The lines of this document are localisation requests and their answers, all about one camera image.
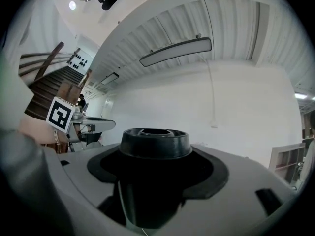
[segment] ceiling beam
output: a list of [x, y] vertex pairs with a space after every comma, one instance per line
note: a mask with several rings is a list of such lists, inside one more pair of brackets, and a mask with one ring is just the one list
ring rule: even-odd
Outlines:
[[272, 28], [275, 20], [275, 8], [261, 3], [259, 5], [259, 25], [256, 44], [252, 54], [252, 60], [256, 66], [261, 66], [269, 45]]

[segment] staircase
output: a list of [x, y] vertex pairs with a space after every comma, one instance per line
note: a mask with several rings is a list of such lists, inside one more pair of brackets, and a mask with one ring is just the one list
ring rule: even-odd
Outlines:
[[46, 120], [50, 105], [62, 82], [68, 80], [77, 85], [83, 76], [83, 74], [66, 66], [34, 81], [29, 86], [34, 97], [26, 108], [25, 114], [36, 119]]

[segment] ceiling light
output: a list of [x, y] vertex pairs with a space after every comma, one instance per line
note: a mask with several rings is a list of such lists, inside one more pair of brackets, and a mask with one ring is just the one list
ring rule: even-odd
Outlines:
[[295, 93], [295, 98], [304, 100], [307, 97], [307, 95], [302, 93]]
[[71, 10], [75, 10], [76, 7], [77, 7], [77, 5], [75, 4], [74, 1], [71, 1], [71, 2], [69, 3], [69, 8], [70, 8]]
[[116, 80], [119, 78], [119, 75], [117, 73], [112, 73], [111, 75], [107, 76], [101, 83], [103, 85], [107, 85], [108, 83]]
[[168, 59], [193, 54], [209, 52], [212, 49], [211, 40], [208, 37], [197, 38], [174, 44], [158, 51], [150, 53], [140, 59], [140, 63], [147, 67]]

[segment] linear light fixture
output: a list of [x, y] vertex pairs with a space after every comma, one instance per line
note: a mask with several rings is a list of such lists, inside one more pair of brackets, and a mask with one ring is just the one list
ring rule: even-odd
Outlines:
[[109, 76], [107, 76], [101, 83], [103, 85], [107, 85], [108, 83], [110, 83], [110, 82], [112, 82], [118, 78], [119, 78], [119, 75], [117, 73], [112, 73]]
[[140, 59], [140, 63], [147, 67], [156, 63], [173, 59], [176, 57], [193, 54], [203, 53], [212, 50], [211, 39], [208, 37], [197, 38], [193, 40], [184, 41], [178, 44], [174, 44], [158, 51], [150, 53]]
[[307, 97], [307, 95], [302, 93], [295, 93], [295, 98], [304, 100]]

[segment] white ceiling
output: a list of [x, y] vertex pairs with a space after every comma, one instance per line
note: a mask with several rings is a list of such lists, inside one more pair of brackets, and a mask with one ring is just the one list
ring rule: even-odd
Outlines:
[[99, 9], [97, 1], [79, 8], [80, 15], [90, 20], [83, 23], [84, 34], [99, 45], [105, 40], [91, 65], [92, 83], [102, 91], [106, 89], [97, 82], [112, 72], [120, 77], [108, 89], [159, 70], [200, 62], [196, 54], [149, 67], [139, 62], [151, 50], [194, 39], [200, 33], [213, 44], [211, 52], [202, 54], [204, 58], [281, 65], [295, 91], [309, 96], [299, 101], [301, 111], [315, 108], [310, 100], [315, 96], [313, 48], [284, 0], [119, 0], [108, 12]]

